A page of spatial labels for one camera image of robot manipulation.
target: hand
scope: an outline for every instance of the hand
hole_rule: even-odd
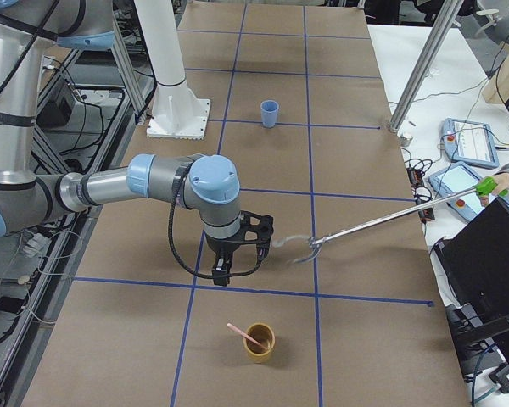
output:
[[[501,172],[500,174],[494,174],[493,176],[490,176],[495,183],[496,188],[494,188],[494,191],[491,192],[492,195],[497,197],[500,195],[500,193],[506,189],[509,189],[509,173],[508,172]],[[486,206],[489,204],[489,197],[488,195],[484,195],[482,197],[479,197],[481,200],[481,205]]]

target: grabber tool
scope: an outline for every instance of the grabber tool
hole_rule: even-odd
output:
[[[275,241],[273,243],[273,246],[278,248],[281,247],[284,243],[288,242],[289,240],[293,239],[305,239],[309,243],[310,249],[312,250],[312,253],[303,258],[303,259],[294,259],[292,260],[292,263],[304,263],[306,261],[313,260],[320,252],[322,245],[324,243],[330,242],[334,239],[337,239],[338,237],[343,237],[346,235],[350,235],[352,233],[355,233],[357,231],[363,231],[364,229],[367,229],[372,226],[381,225],[382,223],[388,222],[389,220],[398,219],[402,216],[406,216],[409,214],[415,214],[421,210],[432,208],[437,204],[444,204],[446,202],[452,201],[453,199],[457,199],[460,197],[463,197],[465,195],[469,195],[470,193],[475,193],[479,197],[483,197],[486,195],[489,195],[494,189],[497,187],[496,182],[494,181],[494,178],[487,176],[483,180],[481,180],[477,185],[470,187],[468,189],[464,189],[460,192],[452,193],[451,195],[447,195],[446,197],[434,199],[432,201],[428,201],[426,203],[421,203],[420,205],[413,206],[409,209],[403,209],[399,212],[395,212],[390,215],[385,215],[381,218],[377,218],[375,220],[369,220],[368,222],[361,223],[358,226],[351,227],[350,229],[343,229],[341,231],[336,231],[334,233],[329,233],[323,237],[307,237],[305,235],[296,235],[291,237],[286,237],[285,239],[281,241]],[[502,191],[500,193],[500,196],[503,197],[507,195],[507,190]]]

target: yellow cup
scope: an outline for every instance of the yellow cup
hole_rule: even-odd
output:
[[[262,322],[257,322],[249,327],[247,335],[260,342],[266,349],[261,348],[256,343],[248,339],[243,339],[243,347],[247,351],[248,357],[255,363],[264,363],[268,361],[275,348],[275,334],[273,330]]]

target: pink straw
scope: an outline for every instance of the pink straw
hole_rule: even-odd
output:
[[[252,343],[260,346],[261,348],[263,348],[264,350],[268,350],[268,348],[266,346],[264,346],[262,343],[258,342],[256,339],[254,339],[253,337],[247,335],[245,332],[243,332],[241,329],[239,329],[238,327],[232,325],[230,322],[227,323],[227,326],[232,329],[234,332],[238,333],[239,335],[241,335],[242,337],[244,337],[245,339],[251,341]]]

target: blue tablet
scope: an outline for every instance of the blue tablet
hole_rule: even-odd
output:
[[[460,192],[476,185],[483,177],[477,174],[466,163],[458,162],[444,170],[438,171],[428,177],[428,182],[437,195],[445,196],[454,192]],[[489,196],[490,202],[495,197]],[[447,203],[462,218],[472,220],[484,209],[475,193],[470,193]]]
[[[453,162],[461,161],[483,168],[500,166],[494,136],[486,123],[445,119],[442,143]]]

